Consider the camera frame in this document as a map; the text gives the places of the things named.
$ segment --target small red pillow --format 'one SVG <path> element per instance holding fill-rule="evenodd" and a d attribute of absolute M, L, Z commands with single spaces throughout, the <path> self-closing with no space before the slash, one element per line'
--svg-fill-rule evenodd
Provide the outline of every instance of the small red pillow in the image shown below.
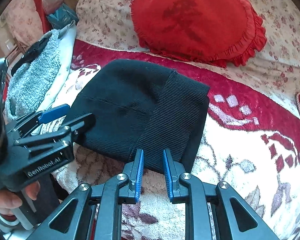
<path fill-rule="evenodd" d="M 183 61 L 245 65 L 266 44 L 248 0 L 132 0 L 141 47 Z"/>

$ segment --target fleece blanket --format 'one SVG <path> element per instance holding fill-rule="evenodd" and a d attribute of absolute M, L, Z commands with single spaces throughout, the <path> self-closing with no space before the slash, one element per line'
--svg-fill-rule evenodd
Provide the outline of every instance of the fleece blanket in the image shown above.
<path fill-rule="evenodd" d="M 16 71 L 5 103 L 9 121 L 51 107 L 69 75 L 75 35 L 74 21 L 62 30 L 47 32 L 43 37 L 50 38 L 41 54 Z"/>
<path fill-rule="evenodd" d="M 208 84 L 210 105 L 192 174 L 212 184 L 230 183 L 280 239 L 300 236 L 299 118 L 262 93 L 210 70 L 78 40 L 72 66 L 82 67 L 69 75 L 53 106 L 71 105 L 87 82 L 117 58 L 157 63 Z M 42 132 L 58 129 L 62 120 L 45 125 Z M 74 162 L 54 173 L 68 192 L 82 182 L 103 183 L 124 165 L 76 144 L 74 154 Z M 126 239 L 184 239 L 185 206 L 169 202 L 162 174 L 145 170 L 140 202 L 123 205 L 122 214 Z"/>

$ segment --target human hand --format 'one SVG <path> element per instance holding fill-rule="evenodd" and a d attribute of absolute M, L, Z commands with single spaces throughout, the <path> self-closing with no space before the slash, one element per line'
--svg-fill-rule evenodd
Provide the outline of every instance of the human hand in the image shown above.
<path fill-rule="evenodd" d="M 32 200 L 37 199 L 40 191 L 40 183 L 38 181 L 26 186 L 25 192 Z M 13 215 L 10 209 L 18 208 L 22 205 L 22 200 L 13 192 L 6 189 L 0 190 L 0 214 Z"/>

